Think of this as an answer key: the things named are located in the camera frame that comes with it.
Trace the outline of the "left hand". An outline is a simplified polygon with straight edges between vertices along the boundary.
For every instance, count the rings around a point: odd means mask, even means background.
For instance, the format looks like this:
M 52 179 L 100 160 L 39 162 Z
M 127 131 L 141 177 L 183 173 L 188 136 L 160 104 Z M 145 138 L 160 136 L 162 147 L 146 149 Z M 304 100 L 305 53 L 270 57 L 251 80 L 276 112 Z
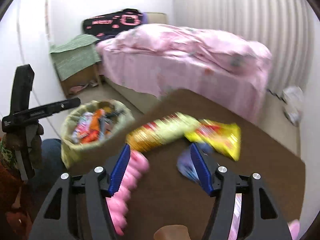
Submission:
M 24 160 L 29 160 L 33 168 L 42 166 L 42 139 L 44 129 L 41 124 L 32 125 L 32 131 L 27 131 L 26 127 L 18 128 L 14 132 L 6 133 L 3 137 L 5 148 L 20 152 Z

